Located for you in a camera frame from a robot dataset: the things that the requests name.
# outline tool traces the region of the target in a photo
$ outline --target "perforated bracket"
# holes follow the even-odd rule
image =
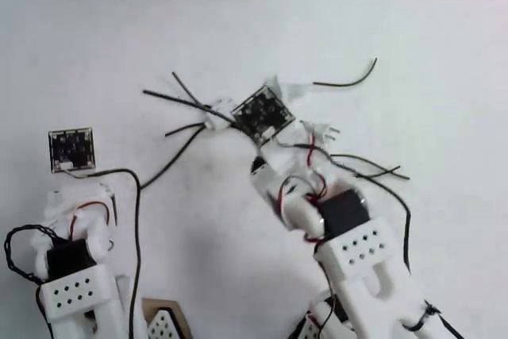
[[[168,311],[159,310],[148,327],[148,339],[180,339],[176,325]]]
[[[337,277],[350,279],[394,254],[397,243],[382,218],[371,219],[329,242],[338,259]]]
[[[305,316],[305,323],[303,324],[302,331],[298,335],[298,339],[317,339],[319,334],[319,327],[309,318]],[[325,339],[325,334],[321,333],[321,339]]]
[[[93,266],[45,283],[41,290],[50,322],[68,315],[93,310],[93,306],[117,298],[114,278],[105,265]]]

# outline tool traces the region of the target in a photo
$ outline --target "red wire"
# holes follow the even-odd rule
[[[314,152],[314,148],[316,147],[316,136],[314,133],[310,136],[310,148],[309,153],[307,154],[307,167],[310,167],[310,158],[312,156],[312,153]]]
[[[85,208],[86,206],[96,206],[96,205],[104,206],[106,208],[106,225],[109,225],[110,224],[110,208],[104,202],[99,202],[97,200],[95,200],[93,202],[85,202],[84,204],[81,204],[80,206],[78,206],[76,209],[81,210],[81,209]],[[70,233],[69,238],[71,239],[71,241],[72,241],[72,236],[74,235],[74,224],[76,223],[76,219],[77,219],[77,216],[72,217],[71,227],[69,228],[69,233]]]
[[[78,206],[76,209],[81,210],[85,206],[95,206],[95,205],[104,206],[106,208],[106,225],[109,225],[110,224],[110,208],[108,208],[108,206],[104,202],[98,202],[98,201],[85,202],[84,204]]]
[[[74,234],[74,224],[76,223],[76,219],[78,217],[76,215],[72,216],[72,221],[71,221],[71,227],[69,228],[69,238],[71,239],[72,241],[72,235]]]

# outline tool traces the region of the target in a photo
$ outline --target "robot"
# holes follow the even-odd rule
[[[284,98],[274,79],[239,106],[231,100],[207,106],[217,113],[206,126],[228,128],[229,116],[247,126],[258,144],[252,185],[288,230],[301,230],[315,244],[314,259],[329,290],[310,302],[291,337],[391,339],[406,331],[422,339],[461,338],[425,300],[387,222],[372,217],[361,191],[345,180],[348,168],[327,154],[337,130],[296,120]],[[217,118],[223,113],[226,119]],[[356,175],[377,183],[374,176]],[[33,236],[36,272],[30,277],[40,285],[55,339],[161,337],[152,328],[155,323],[147,326],[143,319],[133,293],[136,280],[112,273],[107,265],[116,216],[114,193],[103,183],[48,195],[42,226],[52,233]]]

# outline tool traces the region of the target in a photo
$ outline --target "white plastic bracket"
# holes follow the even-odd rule
[[[394,326],[414,326],[426,303],[399,255],[400,249],[382,218],[375,218],[325,242],[315,258],[333,289],[358,339],[391,339]],[[371,293],[365,282],[372,272],[380,291]],[[414,333],[425,339],[453,339],[438,316],[429,317]]]
[[[148,339],[180,339],[169,312],[159,310],[148,326]]]
[[[211,105],[211,109],[234,120],[231,111],[236,106],[237,104],[231,98],[220,98]],[[224,130],[229,127],[229,122],[211,113],[206,113],[205,126],[207,129]]]
[[[55,339],[127,338],[117,285],[107,266],[96,265],[45,283],[41,290]],[[95,312],[95,334],[84,318],[90,310]]]

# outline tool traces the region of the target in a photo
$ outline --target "electronic component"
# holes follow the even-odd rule
[[[53,173],[95,168],[92,129],[50,131],[49,153]]]
[[[233,110],[236,105],[237,104],[231,98],[221,98],[210,105],[210,109],[231,118],[231,110]],[[206,113],[205,125],[207,129],[223,130],[227,129],[230,124],[224,118]]]
[[[258,144],[264,144],[294,121],[294,115],[266,85],[231,113]]]

